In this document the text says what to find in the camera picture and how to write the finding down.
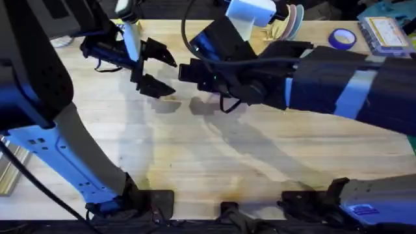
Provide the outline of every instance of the sticker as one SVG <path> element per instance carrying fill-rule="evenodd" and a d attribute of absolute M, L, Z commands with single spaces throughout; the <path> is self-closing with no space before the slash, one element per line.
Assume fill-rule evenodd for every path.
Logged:
<path fill-rule="evenodd" d="M 365 20 L 382 46 L 408 46 L 394 19 L 388 17 L 366 17 Z"/>
<path fill-rule="evenodd" d="M 356 215 L 380 214 L 374 207 L 368 204 L 351 205 L 348 207 Z"/>

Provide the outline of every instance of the tape roll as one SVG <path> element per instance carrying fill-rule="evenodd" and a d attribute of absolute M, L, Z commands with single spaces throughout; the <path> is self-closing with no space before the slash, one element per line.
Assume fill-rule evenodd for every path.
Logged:
<path fill-rule="evenodd" d="M 328 42 L 336 49 L 351 49 L 357 42 L 357 36 L 348 29 L 335 29 L 330 34 Z"/>

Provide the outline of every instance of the wire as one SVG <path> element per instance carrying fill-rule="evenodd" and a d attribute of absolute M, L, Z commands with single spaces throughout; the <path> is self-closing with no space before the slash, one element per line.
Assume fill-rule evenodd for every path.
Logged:
<path fill-rule="evenodd" d="M 51 198 L 55 203 L 64 208 L 71 215 L 76 217 L 79 221 L 85 224 L 92 232 L 96 234 L 102 234 L 94 226 L 92 226 L 88 221 L 86 221 L 80 214 L 72 209 L 67 203 L 58 198 L 53 194 L 48 188 L 45 187 L 20 161 L 16 156 L 5 146 L 5 144 L 0 141 L 0 150 L 4 153 L 4 156 L 15 166 L 36 188 L 41 190 L 46 196 Z"/>
<path fill-rule="evenodd" d="M 215 64 L 215 65 L 223 65 L 223 66 L 247 66 L 247 65 L 254 65 L 254 64 L 268 64 L 268 63 L 275 63 L 275 62 L 290 62 L 293 64 L 299 63 L 300 58 L 291 58 L 291 57 L 273 57 L 273 58 L 257 58 L 252 60 L 243 60 L 243 61 L 221 61 L 221 60 L 212 60 L 205 56 L 203 56 L 201 53 L 197 52 L 195 48 L 193 48 L 188 41 L 186 32 L 185 32 L 185 26 L 186 26 L 186 20 L 188 17 L 188 14 L 195 3 L 195 0 L 190 0 L 187 6 L 187 9 L 185 13 L 183 14 L 182 20 L 181 20 L 181 35 L 182 40 L 185 46 L 188 48 L 188 50 L 197 58 L 204 61 L 205 63 Z M 326 66 L 330 66 L 331 64 L 342 64 L 342 65 L 358 65 L 360 67 L 364 68 L 370 68 L 370 69 L 379 69 L 383 63 L 382 62 L 362 62 L 362 61 L 324 61 L 324 60 L 318 60 L 316 62 L 320 63 L 326 63 Z"/>
<path fill-rule="evenodd" d="M 212 59 L 204 57 L 202 54 L 197 52 L 189 44 L 189 41 L 188 41 L 188 38 L 187 38 L 186 32 L 185 32 L 186 20 L 187 20 L 188 14 L 189 14 L 189 12 L 190 12 L 194 3 L 195 3 L 195 0 L 190 0 L 189 1 L 189 4 L 188 4 L 187 9 L 185 11 L 185 14 L 182 17 L 182 20 L 181 20 L 181 35 L 182 35 L 183 43 L 185 43 L 185 46 L 188 48 L 188 50 L 195 57 L 199 58 L 200 60 L 202 60 L 204 62 L 207 62 L 207 63 L 211 63 L 211 64 L 228 65 L 228 66 L 244 66 L 244 65 L 252 65 L 252 64 L 264 64 L 264 63 L 270 63 L 270 62 L 293 62 L 293 63 L 297 63 L 297 62 L 300 61 L 299 58 L 276 57 L 276 58 L 268 58 L 268 59 L 267 58 L 259 58 L 259 59 L 253 59 L 253 60 L 226 62 L 226 61 L 212 60 Z"/>
<path fill-rule="evenodd" d="M 21 228 L 24 228 L 26 226 L 28 226 L 28 224 L 22 224 L 22 225 L 19 225 L 17 227 L 12 227 L 12 228 L 9 228 L 9 229 L 6 229 L 6 230 L 0 230 L 0 233 L 6 233 L 6 232 L 9 232 L 9 231 L 15 231 L 17 229 L 21 229 Z"/>

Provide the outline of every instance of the wooden tabletop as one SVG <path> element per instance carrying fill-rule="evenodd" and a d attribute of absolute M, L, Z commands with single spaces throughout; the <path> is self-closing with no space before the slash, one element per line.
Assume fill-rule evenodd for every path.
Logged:
<path fill-rule="evenodd" d="M 189 21 L 188 37 L 209 21 Z M 179 21 L 143 20 L 144 37 L 165 43 L 177 63 L 188 63 Z M 368 53 L 353 21 L 305 21 L 297 40 L 327 45 L 334 28 L 358 37 L 352 50 Z M 251 43 L 265 47 L 259 29 Z M 231 114 L 218 97 L 177 80 L 178 69 L 149 60 L 145 72 L 177 92 L 156 100 L 140 95 L 130 71 L 97 73 L 77 39 L 58 53 L 73 79 L 79 114 L 105 153 L 142 189 L 175 191 L 175 218 L 215 218 L 218 204 L 236 201 L 256 217 L 281 218 L 276 200 L 284 190 L 326 190 L 332 179 L 376 179 L 414 173 L 416 157 L 404 135 L 341 117 L 256 105 Z M 31 172 L 56 195 L 85 213 L 78 192 L 36 157 Z M 0 219 L 73 219 L 25 178 L 0 198 Z"/>

